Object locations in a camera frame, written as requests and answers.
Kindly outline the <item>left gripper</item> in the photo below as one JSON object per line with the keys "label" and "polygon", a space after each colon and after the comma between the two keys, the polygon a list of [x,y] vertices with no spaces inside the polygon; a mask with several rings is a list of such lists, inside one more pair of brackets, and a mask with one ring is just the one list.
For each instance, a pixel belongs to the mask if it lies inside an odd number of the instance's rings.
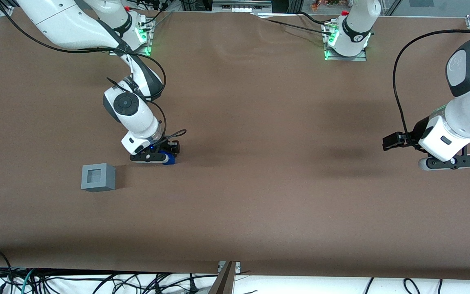
{"label": "left gripper", "polygon": [[[470,121],[445,115],[427,116],[416,123],[413,138],[418,145],[440,161],[451,160],[470,143]],[[383,138],[383,151],[405,148],[414,143],[411,132],[390,134]]]}

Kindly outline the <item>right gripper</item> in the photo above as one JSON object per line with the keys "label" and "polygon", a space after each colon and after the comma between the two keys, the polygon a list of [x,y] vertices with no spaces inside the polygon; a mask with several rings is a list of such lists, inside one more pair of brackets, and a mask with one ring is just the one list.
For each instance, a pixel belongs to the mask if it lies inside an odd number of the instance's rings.
{"label": "right gripper", "polygon": [[179,141],[169,141],[169,142],[162,142],[160,144],[155,144],[162,139],[162,131],[157,130],[151,136],[143,136],[136,137],[134,136],[133,132],[129,131],[123,139],[121,143],[123,147],[131,154],[137,155],[141,152],[150,152],[150,153],[160,153],[160,152],[170,152],[173,156],[177,156],[180,154],[180,143]]}

